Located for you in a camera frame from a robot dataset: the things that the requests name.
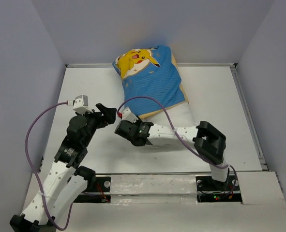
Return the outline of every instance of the cable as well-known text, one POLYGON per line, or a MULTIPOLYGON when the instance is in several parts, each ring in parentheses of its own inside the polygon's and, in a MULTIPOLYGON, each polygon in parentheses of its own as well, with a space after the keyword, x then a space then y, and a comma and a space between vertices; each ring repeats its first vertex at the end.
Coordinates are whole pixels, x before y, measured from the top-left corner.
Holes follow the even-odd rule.
POLYGON ((214 195, 214 194, 220 194, 220 193, 223 193, 225 192, 225 190, 221 191, 221 192, 211 192, 211 193, 208 193, 208 192, 202 192, 202 191, 198 191, 204 195, 214 195))
POLYGON ((235 186, 236 186, 236 182, 237 182, 237 180, 238 180, 238 174, 236 173, 234 167, 233 167, 232 165, 229 165, 229 167, 232 168, 232 170, 233 170, 233 172, 234 172, 234 184, 233 184, 231 190, 230 190, 225 196, 223 196, 222 198, 225 198, 225 197, 227 197, 227 196, 233 194, 234 188, 235 188, 235 186))
POLYGON ((167 119, 168 119, 168 122, 170 123, 170 126, 172 128, 172 130, 174 131, 176 137, 179 139, 179 141, 193 154, 195 154, 196 156, 198 156, 200 159, 202 159, 204 162, 216 167, 216 168, 219 168, 219 169, 226 169, 229 165, 225 165, 225 166, 218 166, 217 164, 214 164, 212 161, 210 161, 209 159, 205 158, 204 156, 198 154, 196 151, 194 151, 180 136, 179 134, 176 132, 175 130, 175 127, 173 126, 173 123, 172 123, 172 120, 170 118, 170 116, 168 115, 166 109, 164 108, 164 106, 158 102, 155 98, 151 98, 151 97, 148 97, 148 96, 137 96, 137 97, 132 97, 132 98, 129 98, 128 100, 124 101, 118 108, 117 110, 117 114, 119 113, 120 109, 129 101, 133 100, 133 99, 137 99, 137 98, 145 98, 145 99, 150 99, 152 101, 154 101, 155 103, 157 103, 164 111, 167 119))
POLYGON ((27 135, 26 135, 26 140, 25 140, 25 152, 26 152, 26 157, 27 157, 27 160, 28 160, 28 163, 29 163, 29 166, 31 167, 32 169, 32 172, 34 173, 35 175, 35 178, 37 180, 37 183, 40 187, 40 192, 42 193, 42 200, 43 200, 43 206, 44 206, 44 210, 45 210, 45 213, 48 217, 48 220, 51 222, 51 224, 56 227, 59 231, 64 231, 66 230, 66 228, 68 227, 69 225, 69 221, 70 221, 70 216, 71 216, 71 211, 72 211, 72 206, 73 206, 73 203, 71 204, 70 206, 70 209, 69 209, 69 214, 67 216, 67 220, 66 220, 66 224, 65 224, 65 227, 64 228, 61 228, 60 226, 58 226, 54 219, 52 218, 52 216, 50 215, 49 211, 48 211, 48 207, 47 207, 47 202, 46 202, 46 199, 45 199, 45 194, 44 194, 44 187, 43 187, 43 184, 41 182, 41 179, 39 177, 39 175, 37 174, 37 171, 34 167, 34 165, 32 164, 32 161, 30 159, 30 155, 29 155, 29 150, 28 150, 28 141, 29 141, 29 135, 30 135, 30 132, 32 130, 32 128, 34 127, 35 123, 45 114, 47 113, 49 110, 53 109, 53 108, 56 108, 57 106, 59 105, 67 105, 67 102, 61 102, 61 103, 58 103, 56 105, 53 105, 49 108, 47 108, 46 110, 44 110, 40 115, 37 116, 37 118, 32 122, 31 126, 29 127, 28 129, 28 132, 27 132, 27 135))

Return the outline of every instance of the white tabletop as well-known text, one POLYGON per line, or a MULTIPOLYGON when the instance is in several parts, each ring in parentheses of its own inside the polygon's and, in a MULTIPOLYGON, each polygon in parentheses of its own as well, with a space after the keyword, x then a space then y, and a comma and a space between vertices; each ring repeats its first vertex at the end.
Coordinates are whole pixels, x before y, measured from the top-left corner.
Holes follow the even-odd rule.
MULTIPOLYGON (((261 170, 257 151, 244 115, 229 67, 180 67, 182 84, 190 101, 195 122, 208 121, 226 137, 226 160, 237 171, 261 170)), ((116 107, 123 102, 123 89, 113 68, 68 68, 59 101, 87 95, 89 106, 102 103, 116 107)), ((45 151, 42 172, 51 162, 66 135, 74 111, 67 106, 56 110, 45 151)), ((97 130, 81 165, 97 173, 209 172, 208 164, 188 150, 157 150, 134 147, 114 134, 114 125, 97 130)))

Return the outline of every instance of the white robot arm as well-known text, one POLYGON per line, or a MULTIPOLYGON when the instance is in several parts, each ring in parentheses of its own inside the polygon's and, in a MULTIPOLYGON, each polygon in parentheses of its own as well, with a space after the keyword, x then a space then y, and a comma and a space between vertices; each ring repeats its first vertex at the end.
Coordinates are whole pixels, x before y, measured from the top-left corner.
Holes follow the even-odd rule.
POLYGON ((115 133, 134 146, 180 144, 181 139, 209 161, 212 179, 220 182, 227 179, 228 167, 224 158, 226 137, 208 122, 201 121, 197 127, 177 127, 174 131, 169 127, 143 122, 126 107, 115 133))
POLYGON ((70 120, 67 135, 40 190, 20 215, 12 217, 10 225, 15 232, 55 232, 57 228, 48 221, 47 211, 58 223, 77 196, 95 183, 95 171, 80 163, 95 131, 113 124, 117 109, 99 103, 96 107, 100 111, 95 112, 88 108, 85 95, 68 101, 67 105, 73 106, 77 115, 70 120))
MULTIPOLYGON (((96 104, 100 111, 95 112, 88 108, 88 98, 84 95, 76 97, 74 101, 68 101, 67 105, 73 106, 77 115, 70 120, 67 135, 43 186, 40 186, 40 191, 22 214, 12 217, 10 225, 15 232, 55 232, 56 223, 64 211, 81 192, 95 183, 95 171, 80 166, 80 163, 87 154, 87 146, 95 131, 113 124, 117 109, 96 104)), ((197 127, 178 127, 172 130, 151 122, 142 122, 129 108, 124 109, 121 117, 115 133, 129 140, 134 146, 162 146, 180 143, 182 140, 189 147, 194 147, 199 155, 210 163, 212 179, 226 182, 226 137, 210 123, 200 122, 197 127)))

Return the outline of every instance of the white wall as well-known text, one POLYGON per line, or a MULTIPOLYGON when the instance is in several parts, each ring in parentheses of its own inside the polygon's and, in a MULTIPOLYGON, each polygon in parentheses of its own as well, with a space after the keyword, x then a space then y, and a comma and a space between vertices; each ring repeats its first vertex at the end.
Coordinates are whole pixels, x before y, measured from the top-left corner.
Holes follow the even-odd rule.
POLYGON ((286 0, 276 0, 238 72, 268 166, 286 198, 286 0))
MULTIPOLYGON (((30 0, 0 0, 0 232, 19 214, 30 181, 24 138, 32 120, 57 102, 64 64, 30 0)), ((32 134, 39 164, 52 112, 32 134)))
POLYGON ((65 63, 168 44, 176 60, 238 62, 273 0, 32 0, 65 63))

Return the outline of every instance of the white arm link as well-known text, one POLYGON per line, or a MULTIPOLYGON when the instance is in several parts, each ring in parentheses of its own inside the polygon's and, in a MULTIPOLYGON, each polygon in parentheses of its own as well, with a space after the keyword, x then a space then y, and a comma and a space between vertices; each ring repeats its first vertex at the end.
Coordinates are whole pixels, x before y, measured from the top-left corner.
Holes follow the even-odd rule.
POLYGON ((55 202, 51 215, 55 217, 55 222, 58 224, 64 212, 68 209, 77 198, 88 186, 87 180, 78 175, 73 175, 69 183, 64 187, 58 199, 55 202))
MULTIPOLYGON (((197 134, 197 128, 195 126, 177 127, 176 132, 182 140, 184 140, 190 147, 193 147, 194 142, 192 141, 192 139, 195 138, 197 134)), ((150 136, 148 137, 148 140, 154 146, 181 144, 174 131, 169 127, 154 124, 150 128, 149 134, 150 136)))
MULTIPOLYGON (((219 164, 218 166, 226 166, 226 160, 224 157, 224 162, 222 164, 219 164)), ((228 167, 225 169, 220 169, 220 168, 216 168, 215 166, 210 165, 211 168, 211 177, 213 180, 218 180, 221 182, 225 182, 226 178, 227 178, 227 174, 228 174, 228 167)))
MULTIPOLYGON (((60 192, 66 186, 67 181, 74 172, 75 168, 67 168, 63 162, 52 163, 49 174, 43 184, 49 212, 53 209, 60 192)), ((32 202, 22 213, 25 215, 25 219, 30 222, 37 220, 39 221, 39 225, 45 225, 48 222, 48 217, 46 216, 43 206, 42 193, 40 191, 37 192, 32 202)))

